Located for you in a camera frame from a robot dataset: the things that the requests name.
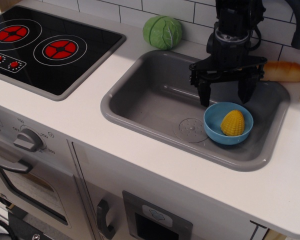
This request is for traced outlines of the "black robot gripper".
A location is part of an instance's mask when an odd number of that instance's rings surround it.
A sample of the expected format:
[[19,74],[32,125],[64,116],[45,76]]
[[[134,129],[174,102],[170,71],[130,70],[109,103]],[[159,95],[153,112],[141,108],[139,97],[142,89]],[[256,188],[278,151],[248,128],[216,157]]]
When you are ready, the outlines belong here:
[[[263,74],[265,57],[249,55],[250,36],[230,36],[226,34],[210,35],[206,51],[210,56],[192,63],[190,84],[197,87],[200,103],[204,107],[210,105],[211,83],[224,82],[224,73],[235,73],[239,70],[256,67],[258,74]],[[250,101],[258,83],[257,77],[249,77],[238,81],[238,97],[242,104]]]

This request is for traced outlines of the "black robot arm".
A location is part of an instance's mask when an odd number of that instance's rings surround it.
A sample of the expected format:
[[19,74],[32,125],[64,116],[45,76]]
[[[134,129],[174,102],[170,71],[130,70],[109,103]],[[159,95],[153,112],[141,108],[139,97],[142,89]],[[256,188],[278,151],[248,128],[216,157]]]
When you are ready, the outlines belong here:
[[189,82],[198,91],[201,105],[210,104],[211,84],[238,82],[238,97],[247,103],[264,77],[265,57],[252,56],[252,32],[263,20],[265,8],[260,0],[216,1],[217,22],[206,51],[209,57],[192,63]]

